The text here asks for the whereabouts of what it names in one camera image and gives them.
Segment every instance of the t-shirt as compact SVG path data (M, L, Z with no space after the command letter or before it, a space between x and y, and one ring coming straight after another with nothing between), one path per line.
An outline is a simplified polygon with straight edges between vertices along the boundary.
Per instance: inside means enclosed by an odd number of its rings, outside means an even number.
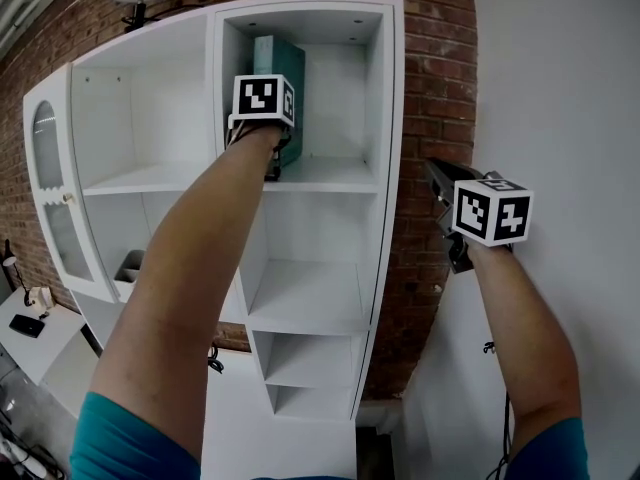
M198 480L200 465L184 448L145 421L108 398L89 393L76 428L71 477L73 480ZM581 420L565 420L545 430L509 465L507 480L534 478L588 480Z

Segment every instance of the brick wall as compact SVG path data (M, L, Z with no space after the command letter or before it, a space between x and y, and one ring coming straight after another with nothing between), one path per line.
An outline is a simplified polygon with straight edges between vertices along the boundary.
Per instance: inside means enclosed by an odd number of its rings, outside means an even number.
M150 13L181 4L167 0ZM424 182L428 156L469 163L476 100L473 0L405 0L405 117L400 185L387 286L364 397L398 397L429 334L447 275L437 209ZM0 61L0 239L10 238L28 285L61 285L33 206L22 132L22 96L52 70L120 35L127 7L110 0L56 0ZM222 326L218 342L247 348L241 326Z

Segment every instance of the teal binder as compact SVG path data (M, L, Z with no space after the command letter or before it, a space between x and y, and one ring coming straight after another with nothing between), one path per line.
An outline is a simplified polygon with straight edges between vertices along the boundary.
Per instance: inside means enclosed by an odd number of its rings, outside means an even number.
M253 51L253 74L284 75L295 92L295 127L291 133L291 142L280 152L282 166L290 164L302 154L304 68L304 50L276 36L256 37Z

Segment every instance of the glass cabinet door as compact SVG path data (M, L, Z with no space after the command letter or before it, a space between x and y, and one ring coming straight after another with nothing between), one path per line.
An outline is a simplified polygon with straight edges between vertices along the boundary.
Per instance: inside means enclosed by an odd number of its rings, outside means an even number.
M25 150L33 199L62 283L70 290L114 302L77 180L70 83L71 66L67 65L24 98Z

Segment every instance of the black phone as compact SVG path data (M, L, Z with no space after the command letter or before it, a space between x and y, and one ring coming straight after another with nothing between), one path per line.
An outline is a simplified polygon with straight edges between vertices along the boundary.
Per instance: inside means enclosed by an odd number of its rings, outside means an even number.
M9 327L30 338L37 338L44 329L44 322L28 316L16 315L11 320Z

